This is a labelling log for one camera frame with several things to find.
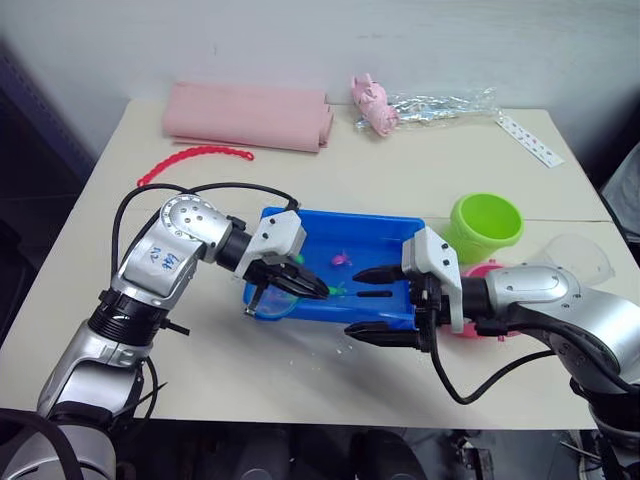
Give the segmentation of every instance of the pink stuffed toy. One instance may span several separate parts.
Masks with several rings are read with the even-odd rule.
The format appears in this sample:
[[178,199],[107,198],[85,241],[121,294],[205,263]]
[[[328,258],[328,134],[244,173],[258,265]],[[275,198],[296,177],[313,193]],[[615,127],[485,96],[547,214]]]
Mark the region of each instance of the pink stuffed toy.
[[351,79],[353,100],[362,112],[362,116],[371,127],[383,137],[387,136],[398,124],[398,112],[387,105],[387,92],[378,83],[371,80],[371,75],[364,78]]

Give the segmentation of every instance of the lime green bucket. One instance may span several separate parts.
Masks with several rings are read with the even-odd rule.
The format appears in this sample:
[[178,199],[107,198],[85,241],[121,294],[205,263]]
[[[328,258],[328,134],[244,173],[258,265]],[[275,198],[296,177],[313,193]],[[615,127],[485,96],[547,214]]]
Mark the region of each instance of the lime green bucket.
[[514,245],[523,231],[520,212],[511,202],[492,193],[472,193],[454,205],[443,237],[455,248],[460,263],[471,264]]

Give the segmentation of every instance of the blue tray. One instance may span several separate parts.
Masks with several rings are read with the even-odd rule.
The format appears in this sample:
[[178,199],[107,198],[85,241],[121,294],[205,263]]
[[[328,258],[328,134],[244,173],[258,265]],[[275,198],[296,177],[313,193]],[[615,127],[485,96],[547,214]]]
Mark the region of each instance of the blue tray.
[[[265,208],[262,217],[282,210]],[[424,228],[421,219],[315,210],[300,210],[298,214],[307,232],[301,251],[304,265],[328,286],[346,289],[346,296],[331,295],[327,300],[298,299],[270,287],[258,305],[256,318],[274,321],[290,317],[338,323],[385,321],[393,328],[413,328],[413,306],[409,302],[407,282],[366,285],[354,282],[351,277],[365,268],[400,264],[402,242]],[[351,264],[332,265],[331,259],[343,252]],[[243,296],[246,304],[254,289],[253,285],[247,284]],[[393,296],[355,296],[363,290],[391,290]]]

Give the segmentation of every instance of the white plastic strip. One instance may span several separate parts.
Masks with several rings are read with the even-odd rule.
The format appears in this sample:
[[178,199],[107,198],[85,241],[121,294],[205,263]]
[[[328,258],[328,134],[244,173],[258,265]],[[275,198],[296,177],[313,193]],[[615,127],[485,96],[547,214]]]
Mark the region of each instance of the white plastic strip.
[[553,150],[524,129],[522,125],[513,120],[513,118],[507,115],[501,115],[496,122],[505,132],[515,138],[520,145],[529,150],[529,152],[547,167],[553,168],[564,163],[564,159],[561,156],[554,153]]

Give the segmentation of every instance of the plastic bag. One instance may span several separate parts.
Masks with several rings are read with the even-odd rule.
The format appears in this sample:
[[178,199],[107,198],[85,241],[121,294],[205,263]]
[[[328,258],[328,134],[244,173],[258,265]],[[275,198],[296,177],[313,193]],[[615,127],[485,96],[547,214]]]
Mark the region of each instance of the plastic bag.
[[[399,127],[450,126],[462,120],[495,120],[501,114],[496,103],[496,89],[487,88],[465,95],[432,96],[389,94],[388,102],[398,112]],[[369,122],[360,117],[356,127],[369,128]]]

